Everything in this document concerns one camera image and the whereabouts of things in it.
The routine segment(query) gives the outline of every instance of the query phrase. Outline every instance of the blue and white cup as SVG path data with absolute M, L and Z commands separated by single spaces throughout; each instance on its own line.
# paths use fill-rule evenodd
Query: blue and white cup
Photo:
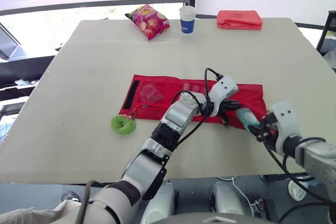
M 196 9 L 193 6 L 183 6 L 180 8 L 181 30 L 185 34 L 191 34 L 194 30 Z

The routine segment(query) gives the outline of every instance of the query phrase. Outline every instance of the light blue object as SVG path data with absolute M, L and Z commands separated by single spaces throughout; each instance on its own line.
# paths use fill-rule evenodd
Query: light blue object
M 256 116 L 252 113 L 252 111 L 249 108 L 242 108 L 239 110 L 236 110 L 236 116 L 240 120 L 240 122 L 244 125 L 244 128 L 250 132 L 248 129 L 249 125 L 252 126 L 260 126 L 260 123 Z

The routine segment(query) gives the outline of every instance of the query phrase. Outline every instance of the black chair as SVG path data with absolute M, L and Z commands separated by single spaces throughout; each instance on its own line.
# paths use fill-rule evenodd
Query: black chair
M 336 10 L 330 10 L 316 50 L 324 56 L 336 47 Z

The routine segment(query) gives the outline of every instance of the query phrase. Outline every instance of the green keychain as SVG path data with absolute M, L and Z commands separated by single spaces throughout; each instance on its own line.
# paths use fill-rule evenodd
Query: green keychain
M 116 115 L 111 119 L 111 128 L 121 135 L 127 135 L 134 131 L 135 129 L 135 121 L 133 118 L 134 116 L 130 115 Z

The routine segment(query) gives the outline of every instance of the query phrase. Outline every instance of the black strap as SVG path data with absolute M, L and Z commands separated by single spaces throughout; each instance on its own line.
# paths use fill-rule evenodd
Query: black strap
M 130 200 L 131 206 L 133 206 L 140 199 L 139 190 L 128 181 L 122 180 L 107 186 L 108 188 L 115 188 L 122 191 Z

